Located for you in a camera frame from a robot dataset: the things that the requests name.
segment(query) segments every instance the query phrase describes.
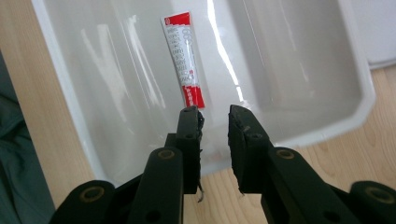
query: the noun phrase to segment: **wooden table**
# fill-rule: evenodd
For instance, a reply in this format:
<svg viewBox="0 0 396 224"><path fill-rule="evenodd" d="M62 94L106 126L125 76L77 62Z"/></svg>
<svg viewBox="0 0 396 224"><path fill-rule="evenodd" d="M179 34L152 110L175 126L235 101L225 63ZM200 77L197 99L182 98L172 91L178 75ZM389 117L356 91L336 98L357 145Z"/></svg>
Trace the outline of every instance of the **wooden table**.
<svg viewBox="0 0 396 224"><path fill-rule="evenodd" d="M0 48L53 201L93 179L30 1L0 1ZM396 66L372 73L377 101L351 133L300 148L328 183L370 179L396 189ZM231 169L204 176L205 200L185 197L185 223L265 223L259 195L241 195Z"/></svg>

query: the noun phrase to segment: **white plastic tray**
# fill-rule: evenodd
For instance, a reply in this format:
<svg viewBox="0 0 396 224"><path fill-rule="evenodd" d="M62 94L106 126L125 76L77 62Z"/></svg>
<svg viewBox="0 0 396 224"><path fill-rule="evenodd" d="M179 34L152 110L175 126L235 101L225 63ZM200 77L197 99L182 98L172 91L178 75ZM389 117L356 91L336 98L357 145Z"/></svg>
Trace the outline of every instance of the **white plastic tray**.
<svg viewBox="0 0 396 224"><path fill-rule="evenodd" d="M396 1L350 1L370 68L396 64Z"/></svg>
<svg viewBox="0 0 396 224"><path fill-rule="evenodd" d="M203 174L231 164L231 104L252 110L276 145L294 147L360 126L375 101L342 0L33 2L92 169L117 185L143 172L184 107L163 16L191 12Z"/></svg>

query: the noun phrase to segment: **bolt hole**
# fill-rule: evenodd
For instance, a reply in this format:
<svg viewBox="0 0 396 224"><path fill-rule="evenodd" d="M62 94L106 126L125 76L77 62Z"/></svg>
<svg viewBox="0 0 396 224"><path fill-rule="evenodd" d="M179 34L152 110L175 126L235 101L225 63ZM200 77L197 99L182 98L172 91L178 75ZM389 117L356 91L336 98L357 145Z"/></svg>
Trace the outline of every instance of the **bolt hole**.
<svg viewBox="0 0 396 224"><path fill-rule="evenodd" d="M294 158L294 154L288 150L280 149L276 152L276 155L280 158L291 160Z"/></svg>
<svg viewBox="0 0 396 224"><path fill-rule="evenodd" d="M146 214L146 221L147 222L157 222L160 219L161 219L161 213L159 211L157 211L157 210L149 211Z"/></svg>
<svg viewBox="0 0 396 224"><path fill-rule="evenodd" d="M366 188L366 194L381 203L395 203L395 199L390 193L379 188L368 187Z"/></svg>
<svg viewBox="0 0 396 224"><path fill-rule="evenodd" d="M163 160L169 160L174 158L175 156L175 152L173 152L172 150L166 149L166 150L162 150L158 153L158 156L163 159Z"/></svg>
<svg viewBox="0 0 396 224"><path fill-rule="evenodd" d="M93 203L105 194L105 189L100 186L93 186L81 192L79 199L84 203Z"/></svg>
<svg viewBox="0 0 396 224"><path fill-rule="evenodd" d="M259 138L262 138L262 135L259 134L259 133L253 133L253 134L251 135L251 137L254 138L254 139L259 139Z"/></svg>
<svg viewBox="0 0 396 224"><path fill-rule="evenodd" d="M325 211L323 216L326 217L327 220L333 223L339 223L341 221L340 216L334 212Z"/></svg>

